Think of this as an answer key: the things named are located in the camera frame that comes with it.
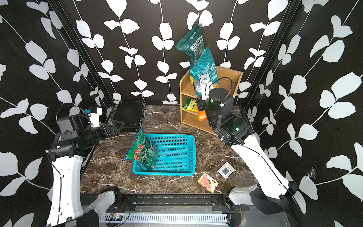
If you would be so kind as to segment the green blue-edged soil bag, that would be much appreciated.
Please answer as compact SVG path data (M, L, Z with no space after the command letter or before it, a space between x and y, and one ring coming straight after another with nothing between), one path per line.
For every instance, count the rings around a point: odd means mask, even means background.
M147 170L152 170L157 163L157 146L146 137L143 126L134 140L133 146L127 151L125 161L134 160L141 163Z

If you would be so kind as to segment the teal and orange fertilizer bag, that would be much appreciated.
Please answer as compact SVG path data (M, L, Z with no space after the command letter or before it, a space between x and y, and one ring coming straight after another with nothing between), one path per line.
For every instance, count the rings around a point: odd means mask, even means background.
M191 83L195 90L196 98L201 97L199 76L204 73L208 73L210 75L211 81L213 82L213 84L210 86L210 91L214 88L219 88L219 77L210 47L207 47L203 51L201 57L190 71Z

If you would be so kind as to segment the dark green fertilizer bag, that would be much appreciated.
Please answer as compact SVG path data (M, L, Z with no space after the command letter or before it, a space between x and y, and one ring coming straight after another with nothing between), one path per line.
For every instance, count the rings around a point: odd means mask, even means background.
M177 43L176 49L190 57L190 69L192 69L205 50L202 24L193 26L183 39Z

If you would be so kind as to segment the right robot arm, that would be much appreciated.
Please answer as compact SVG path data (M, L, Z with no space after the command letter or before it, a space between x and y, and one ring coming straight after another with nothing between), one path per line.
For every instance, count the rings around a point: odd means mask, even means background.
M234 187L227 202L251 205L270 215L288 209L288 198L297 192L297 184L287 180L262 150L246 114L233 113L233 97L223 88L201 89L199 110L206 112L210 127L221 141L231 146L251 170L257 183L250 187Z

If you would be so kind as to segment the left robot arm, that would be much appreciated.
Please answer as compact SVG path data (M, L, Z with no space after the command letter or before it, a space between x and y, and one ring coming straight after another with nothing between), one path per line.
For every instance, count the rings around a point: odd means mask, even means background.
M85 209L80 200L80 176L86 151L99 141L116 136L123 121L85 126L82 115L72 115L56 121L60 132L47 152L54 185L48 227L99 227L107 209L122 196L115 187L99 194Z

